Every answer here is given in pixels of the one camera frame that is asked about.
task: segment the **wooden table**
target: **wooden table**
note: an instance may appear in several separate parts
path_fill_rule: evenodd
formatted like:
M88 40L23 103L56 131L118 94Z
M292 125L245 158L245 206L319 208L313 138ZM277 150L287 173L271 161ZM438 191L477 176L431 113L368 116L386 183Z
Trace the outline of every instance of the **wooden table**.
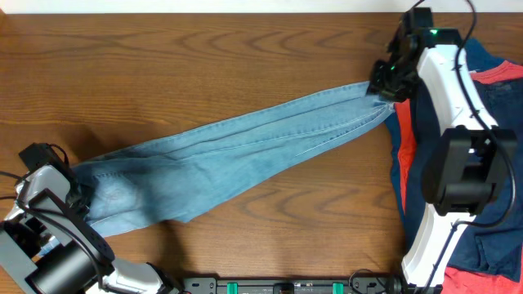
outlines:
M32 142L73 162L368 78L399 14L7 16L0 28L0 169ZM436 15L465 29L468 14ZM475 36L523 60L523 15L482 14ZM176 276L347 276L405 253L381 125L189 224L108 238ZM12 194L0 180L0 194ZM0 203L4 216L11 202ZM4 271L0 292L18 292Z

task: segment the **navy blue fabric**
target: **navy blue fabric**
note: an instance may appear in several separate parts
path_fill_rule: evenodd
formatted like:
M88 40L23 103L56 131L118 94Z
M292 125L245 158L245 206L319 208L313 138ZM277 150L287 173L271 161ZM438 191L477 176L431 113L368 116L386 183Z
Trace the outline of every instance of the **navy blue fabric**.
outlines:
M477 40L467 43L467 64L470 70L484 71L503 63L503 59L491 56ZM482 85L475 82L485 107L498 121L500 127L515 130L518 137L518 150L515 168L518 175L518 189L523 189L521 177L523 172L523 79L509 82L499 82L493 85ZM407 183L407 203L405 205L405 237L407 248L412 246L419 224L421 223L425 201L421 191L421 171L430 158L440 130L436 121L436 113L432 107L428 90L421 86L418 97L410 101L413 120L413 132L418 143L416 155L409 171ZM393 158L397 160L397 150L400 147L399 124L397 114L392 114L386 121L392 136ZM393 185L400 185L400 178L393 176L399 173L399 165L393 165L391 180ZM507 207L509 199L508 182L498 201L485 208L476 218L479 222L496 220ZM486 274L501 274L513 281L519 282L521 276L521 244L523 243L523 199L516 201L514 212L507 221L494 229L477 229L469 227L460 238L454 250L449 265L460 270L481 272Z

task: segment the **folded clothing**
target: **folded clothing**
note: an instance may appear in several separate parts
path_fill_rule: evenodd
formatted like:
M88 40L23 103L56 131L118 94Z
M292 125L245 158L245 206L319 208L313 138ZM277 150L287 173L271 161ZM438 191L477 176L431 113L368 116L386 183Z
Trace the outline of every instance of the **folded clothing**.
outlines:
M190 221L269 177L372 130L394 112L368 82L145 142L74 167L102 236Z
M469 68L484 70L480 73L473 73L472 77L476 81L491 83L490 85L484 85L475 82L476 88L485 107L496 118L499 126L516 131L516 135L519 138L519 148L514 164L516 171L521 170L523 169L520 156L523 152L521 149L523 122L518 117L518 114L523 110L523 101L521 100L523 67L488 55L485 49L478 49L481 45L476 40L472 44L472 48L469 48L469 44L466 46ZM499 66L486 70L485 66L488 65ZM391 179L396 187L401 215L408 215L403 217L409 244L412 243L417 233L424 206L421 190L419 189L421 168L431 154L430 144L434 144L439 137L438 127L434 127L434 124L431 123L431 120L435 119L436 116L433 109L431 111L427 109L431 109L430 97L426 89L421 89L420 96L418 96L415 103L406 101L402 105L396 105L397 115L392 114L386 120L394 145L392 151L394 164L391 171ZM417 130L413 131L410 124L410 114L413 115L413 120L416 122L414 128L417 128ZM416 140L412 141L412 137L418 139L420 146L416 146ZM519 177L516 180L518 181L518 189L520 189L521 180ZM488 222L497 219L507 206L508 193L509 189L506 185L498 201L490 204L476 220ZM511 217L507 219L505 224L497 228L489 230L467 228L454 250L449 265L462 270L502 274L514 281L519 281L521 276L521 242L523 241L523 234L521 233L521 226L523 225L523 222L521 222L522 208L523 202L519 199ZM467 277L466 274L457 274L455 269L451 268L448 268L445 272L447 273L445 278L447 289L458 288L451 287L451 283L454 286L457 284L471 284L465 283L471 280L463 280L463 283L460 283L449 278L449 276L463 278ZM492 282L488 277L492 278L492 276L486 275L482 279L484 283Z

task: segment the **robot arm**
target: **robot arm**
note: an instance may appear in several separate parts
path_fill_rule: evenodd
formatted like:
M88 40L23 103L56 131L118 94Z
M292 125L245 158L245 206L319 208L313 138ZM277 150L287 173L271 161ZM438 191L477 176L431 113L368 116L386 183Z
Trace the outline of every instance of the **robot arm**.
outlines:
M440 129L440 140L422 171L426 201L422 223L401 263L409 285L406 288L427 285L453 224L473 221L488 202L496 200L507 176L501 155L472 116L456 70L481 119L492 127L511 156L516 148L514 132L497 128L481 102L468 73L465 51L458 59L461 67L455 68L461 42L456 29L433 27L430 8L414 8L402 16L389 46L390 60L378 61L371 75L369 91L393 101L415 99L418 85L424 82L437 116L434 123ZM472 154L480 160L470 161ZM428 285L434 293L441 291L445 267L465 229L465 225L459 226L448 241Z
M87 205L77 197L74 174L50 145L32 144L20 157L29 173L17 183L16 204L0 226L0 264L24 292L179 292L154 266L115 259L83 221ZM36 261L51 238L60 245Z

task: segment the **brown wood surface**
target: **brown wood surface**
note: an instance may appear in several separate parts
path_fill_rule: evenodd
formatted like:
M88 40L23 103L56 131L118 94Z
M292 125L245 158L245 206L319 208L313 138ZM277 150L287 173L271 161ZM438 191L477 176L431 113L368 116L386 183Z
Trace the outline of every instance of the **brown wood surface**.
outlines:
M31 142L73 162L364 81L398 14L8 16L0 28L0 167ZM436 15L465 29L468 14ZM475 36L523 60L523 15L482 14ZM109 238L175 275L344 276L404 255L381 125L189 224ZM12 194L0 180L0 194ZM4 216L10 202L0 203ZM18 292L2 270L0 292Z

